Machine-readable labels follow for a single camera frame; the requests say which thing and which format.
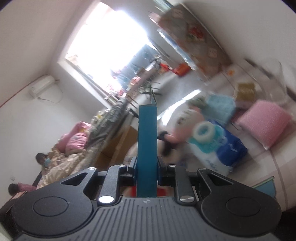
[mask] blue face mask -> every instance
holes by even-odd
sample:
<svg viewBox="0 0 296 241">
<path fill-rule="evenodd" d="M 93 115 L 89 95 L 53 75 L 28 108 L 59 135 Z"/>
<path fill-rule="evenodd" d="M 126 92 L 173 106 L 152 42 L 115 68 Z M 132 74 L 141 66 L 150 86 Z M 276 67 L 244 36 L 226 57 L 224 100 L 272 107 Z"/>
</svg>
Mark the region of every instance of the blue face mask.
<svg viewBox="0 0 296 241">
<path fill-rule="evenodd" d="M 45 162 L 44 162 L 44 166 L 45 166 L 45 167 L 48 167 L 49 164 L 50 164 L 50 159 L 47 158 L 47 159 L 45 160 Z"/>
</svg>

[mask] pink cushion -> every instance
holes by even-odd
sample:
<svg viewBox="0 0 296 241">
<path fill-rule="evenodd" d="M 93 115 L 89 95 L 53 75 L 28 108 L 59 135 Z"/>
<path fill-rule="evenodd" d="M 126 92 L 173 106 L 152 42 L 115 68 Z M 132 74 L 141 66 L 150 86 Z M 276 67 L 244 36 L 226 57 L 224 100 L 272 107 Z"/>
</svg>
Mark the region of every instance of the pink cushion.
<svg viewBox="0 0 296 241">
<path fill-rule="evenodd" d="M 90 127 L 90 124 L 85 122 L 77 122 L 76 125 L 72 128 L 72 130 L 68 133 L 62 136 L 60 141 L 56 144 L 56 148 L 59 149 L 60 152 L 65 153 L 66 145 L 69 142 L 70 138 L 74 136 L 76 133 L 84 132 L 86 129 Z"/>
<path fill-rule="evenodd" d="M 258 100 L 236 122 L 269 149 L 283 132 L 291 115 L 273 102 Z"/>
<path fill-rule="evenodd" d="M 87 144 L 87 136 L 85 132 L 77 133 L 70 138 L 65 148 L 65 153 L 71 150 L 81 150 Z"/>
</svg>

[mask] light blue towel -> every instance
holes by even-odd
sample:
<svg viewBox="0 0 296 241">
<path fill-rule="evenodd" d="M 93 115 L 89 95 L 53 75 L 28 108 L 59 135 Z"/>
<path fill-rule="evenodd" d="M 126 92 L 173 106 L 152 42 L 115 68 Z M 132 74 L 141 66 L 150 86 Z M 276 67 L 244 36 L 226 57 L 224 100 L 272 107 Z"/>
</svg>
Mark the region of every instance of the light blue towel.
<svg viewBox="0 0 296 241">
<path fill-rule="evenodd" d="M 235 113 L 235 102 L 231 96 L 211 94 L 206 99 L 207 106 L 202 109 L 205 119 L 213 119 L 225 126 Z"/>
</svg>

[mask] roll of tape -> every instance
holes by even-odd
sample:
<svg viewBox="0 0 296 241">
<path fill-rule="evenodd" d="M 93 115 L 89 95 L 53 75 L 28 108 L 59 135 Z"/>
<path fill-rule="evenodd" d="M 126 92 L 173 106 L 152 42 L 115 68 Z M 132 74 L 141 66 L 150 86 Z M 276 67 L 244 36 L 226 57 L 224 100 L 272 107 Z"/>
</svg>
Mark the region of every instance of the roll of tape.
<svg viewBox="0 0 296 241">
<path fill-rule="evenodd" d="M 200 122 L 193 130 L 193 138 L 201 144 L 210 143 L 215 136 L 215 127 L 209 121 Z"/>
</svg>

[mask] white air conditioner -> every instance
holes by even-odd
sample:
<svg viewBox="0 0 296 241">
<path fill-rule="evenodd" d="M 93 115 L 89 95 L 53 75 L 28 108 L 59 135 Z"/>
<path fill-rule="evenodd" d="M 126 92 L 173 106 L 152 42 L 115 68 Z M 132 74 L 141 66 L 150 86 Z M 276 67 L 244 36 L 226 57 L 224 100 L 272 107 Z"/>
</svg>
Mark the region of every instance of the white air conditioner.
<svg viewBox="0 0 296 241">
<path fill-rule="evenodd" d="M 29 93 L 33 98 L 37 98 L 43 91 L 54 84 L 54 78 L 51 75 L 45 75 L 38 78 L 30 87 Z"/>
</svg>

